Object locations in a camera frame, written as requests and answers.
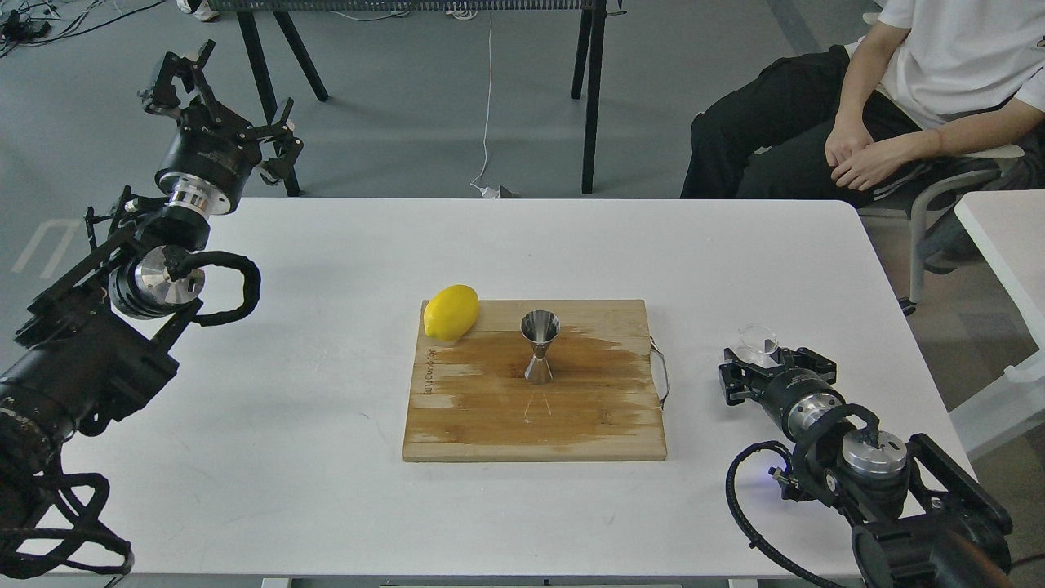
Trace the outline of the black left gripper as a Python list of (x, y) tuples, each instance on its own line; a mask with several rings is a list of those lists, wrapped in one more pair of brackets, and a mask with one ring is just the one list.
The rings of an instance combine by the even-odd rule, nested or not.
[[(159, 189), (169, 196), (175, 193), (179, 179), (194, 177), (211, 186), (214, 205), (209, 215), (228, 215), (238, 208), (255, 165), (259, 163), (256, 168), (265, 184), (287, 181), (304, 144), (295, 137), (292, 126), (292, 97), (281, 104), (276, 122), (261, 127), (251, 127), (242, 116), (216, 103), (204, 75), (205, 64), (214, 48), (216, 42), (209, 38), (195, 57), (165, 53), (153, 72), (152, 83), (139, 92), (139, 97), (146, 113), (180, 117), (171, 148), (154, 175)], [(176, 78), (188, 94), (198, 91), (198, 103), (180, 107)], [(243, 142), (240, 134), (245, 134)], [(273, 144), (276, 156), (261, 161), (261, 144)]]

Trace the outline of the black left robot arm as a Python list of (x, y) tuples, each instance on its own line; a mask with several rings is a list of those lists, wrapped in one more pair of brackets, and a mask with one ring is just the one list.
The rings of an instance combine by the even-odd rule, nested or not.
[(178, 126), (160, 196), (124, 189), (108, 215), (85, 216), (90, 252), (29, 305), (16, 332), (24, 356), (2, 375), (2, 574), (64, 566), (118, 583), (133, 548), (100, 521), (109, 481), (67, 474), (62, 447), (94, 438), (145, 407), (178, 372), (171, 347), (188, 325), (236, 323), (256, 309), (261, 274), (250, 258), (206, 249), (209, 219), (238, 208), (247, 179), (291, 177), (303, 148), (281, 116), (255, 126), (220, 104), (196, 56), (164, 55), (140, 93), (145, 112)]

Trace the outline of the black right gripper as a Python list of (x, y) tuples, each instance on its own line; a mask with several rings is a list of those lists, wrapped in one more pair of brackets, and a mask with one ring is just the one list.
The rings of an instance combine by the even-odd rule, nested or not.
[(780, 366), (744, 361), (732, 349), (723, 349), (718, 366), (727, 406), (752, 399), (777, 424), (780, 431), (798, 442), (827, 411), (843, 406), (843, 396), (832, 387), (837, 364), (816, 351), (777, 349)]

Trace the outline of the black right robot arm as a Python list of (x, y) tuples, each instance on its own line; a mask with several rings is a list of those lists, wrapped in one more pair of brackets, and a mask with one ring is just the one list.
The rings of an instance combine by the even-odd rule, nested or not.
[(800, 347), (768, 357), (762, 366), (725, 349), (719, 368), (725, 402), (751, 399), (786, 436), (751, 444), (727, 470), (727, 507), (751, 548), (807, 583), (833, 585), (777, 550), (739, 503), (739, 466), (772, 451), (783, 461), (769, 470), (781, 498), (815, 500), (846, 519), (866, 587), (1011, 586), (1009, 514), (954, 458), (925, 433), (883, 430), (834, 389), (837, 366), (821, 354)]

